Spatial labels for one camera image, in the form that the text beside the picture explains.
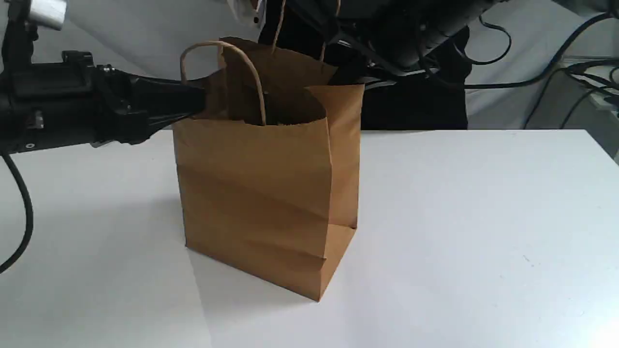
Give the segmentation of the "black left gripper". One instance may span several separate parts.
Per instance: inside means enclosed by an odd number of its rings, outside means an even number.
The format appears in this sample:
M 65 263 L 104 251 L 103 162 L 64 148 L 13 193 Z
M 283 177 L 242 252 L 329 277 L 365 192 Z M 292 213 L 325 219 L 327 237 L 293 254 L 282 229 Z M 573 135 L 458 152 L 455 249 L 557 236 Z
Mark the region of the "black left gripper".
M 4 58 L 1 151 L 8 154 L 111 142 L 139 145 L 204 110 L 204 89 L 95 65 L 91 53 L 62 62 Z

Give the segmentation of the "person forearm white sleeve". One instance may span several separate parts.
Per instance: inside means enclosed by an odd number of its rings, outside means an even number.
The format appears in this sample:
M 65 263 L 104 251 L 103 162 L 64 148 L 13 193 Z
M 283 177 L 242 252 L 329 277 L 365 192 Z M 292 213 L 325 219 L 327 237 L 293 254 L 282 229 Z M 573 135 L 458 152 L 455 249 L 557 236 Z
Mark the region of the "person forearm white sleeve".
M 266 0 L 227 0 L 234 17 L 244 26 L 261 27 L 265 17 Z

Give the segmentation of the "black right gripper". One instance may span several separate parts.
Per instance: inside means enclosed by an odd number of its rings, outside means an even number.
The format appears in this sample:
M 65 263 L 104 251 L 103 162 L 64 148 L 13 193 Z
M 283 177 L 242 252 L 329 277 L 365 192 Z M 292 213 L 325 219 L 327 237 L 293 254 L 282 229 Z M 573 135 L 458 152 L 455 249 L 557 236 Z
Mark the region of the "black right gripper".
M 392 0 L 370 18 L 329 18 L 329 42 L 358 53 L 331 77 L 332 86 L 385 87 L 424 72 L 424 58 L 494 0 Z

